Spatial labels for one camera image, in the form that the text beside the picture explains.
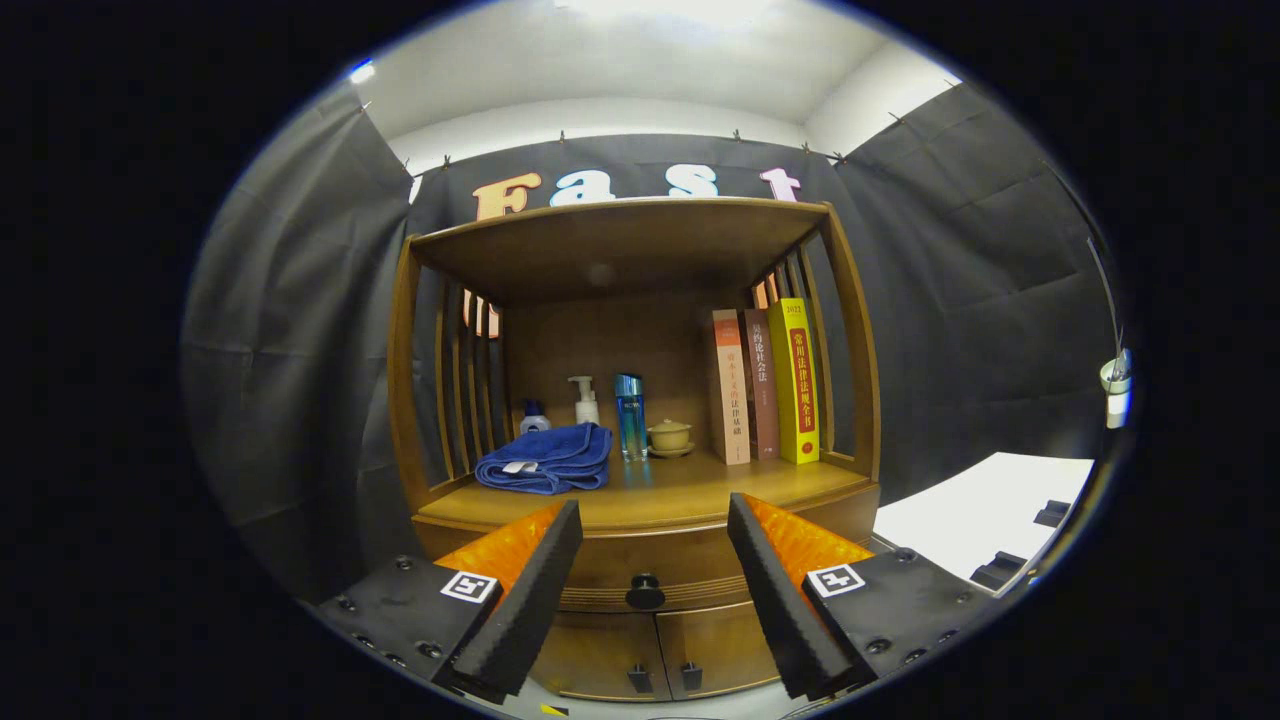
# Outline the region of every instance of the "wooden shelf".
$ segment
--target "wooden shelf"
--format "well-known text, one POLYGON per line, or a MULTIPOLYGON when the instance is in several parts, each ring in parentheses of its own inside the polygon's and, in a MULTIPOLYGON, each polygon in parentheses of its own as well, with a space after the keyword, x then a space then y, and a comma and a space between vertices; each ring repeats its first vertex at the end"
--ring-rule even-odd
POLYGON ((785 460, 758 460, 724 465, 712 452, 695 450, 685 457, 650 457, 648 462, 611 460, 608 484, 557 496, 494 489, 466 475, 449 483, 457 489, 421 507, 417 519, 492 529, 529 515, 553 498, 573 498, 579 501, 586 536, 668 532, 723 524, 731 492, 799 510, 840 498, 869 482, 865 475, 831 462, 792 465, 785 460))
POLYGON ((637 197, 492 218, 410 246, 499 307, 689 287, 742 292, 826 218, 810 202, 637 197))

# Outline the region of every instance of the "folded towel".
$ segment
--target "folded towel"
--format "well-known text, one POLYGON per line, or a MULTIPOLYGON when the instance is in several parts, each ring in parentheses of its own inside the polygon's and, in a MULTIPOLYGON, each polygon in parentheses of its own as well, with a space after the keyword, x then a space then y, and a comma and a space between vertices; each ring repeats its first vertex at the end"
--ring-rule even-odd
POLYGON ((475 475, 492 488, 538 495, 595 489, 609 482, 612 448, 613 430, 595 423, 525 433, 481 457, 475 475), (511 462, 536 462, 538 468, 503 471, 511 462))

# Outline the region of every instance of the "book spine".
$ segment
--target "book spine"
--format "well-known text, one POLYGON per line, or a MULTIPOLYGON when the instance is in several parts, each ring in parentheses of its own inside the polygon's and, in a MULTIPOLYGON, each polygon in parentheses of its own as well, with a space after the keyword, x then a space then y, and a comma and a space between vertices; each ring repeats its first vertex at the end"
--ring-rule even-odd
POLYGON ((813 342, 804 300, 780 299, 768 310, 778 389, 778 455, 791 462, 818 460, 818 392, 813 342))
POLYGON ((742 342, 746 346, 746 411, 751 423, 751 457, 778 456, 778 400, 773 342, 764 310, 742 311, 742 342))
POLYGON ((746 375, 742 361, 742 340, 737 331, 737 310, 712 313, 716 373, 718 391, 712 404, 718 405, 719 427, 713 428, 716 451, 728 465, 751 461, 750 424, 746 411, 746 375))

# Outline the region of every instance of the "soap dispenser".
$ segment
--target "soap dispenser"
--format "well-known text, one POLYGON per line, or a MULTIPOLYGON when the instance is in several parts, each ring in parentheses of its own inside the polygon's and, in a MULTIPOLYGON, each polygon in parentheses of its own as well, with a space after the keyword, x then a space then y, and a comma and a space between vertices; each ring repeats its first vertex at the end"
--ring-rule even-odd
POLYGON ((573 404, 573 416, 577 423, 595 423, 599 425, 600 406, 595 404, 595 391, 591 389, 591 375, 573 375, 568 382, 577 383, 577 392, 581 395, 579 401, 573 404))

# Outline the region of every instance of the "white wall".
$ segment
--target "white wall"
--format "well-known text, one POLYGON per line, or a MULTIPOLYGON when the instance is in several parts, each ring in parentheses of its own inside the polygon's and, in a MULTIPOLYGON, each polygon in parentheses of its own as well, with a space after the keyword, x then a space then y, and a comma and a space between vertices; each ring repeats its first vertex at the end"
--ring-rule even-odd
POLYGON ((451 161, 507 147, 564 137, 600 135, 672 133, 732 137, 799 147, 805 141, 800 126, 751 113, 664 100, 593 97, 509 105, 454 118, 402 135, 389 145, 410 174, 451 161))
POLYGON ((960 78, 916 51, 886 42, 854 68, 818 109, 804 132, 809 146, 822 152, 847 155, 879 131, 940 92, 960 85, 960 78))

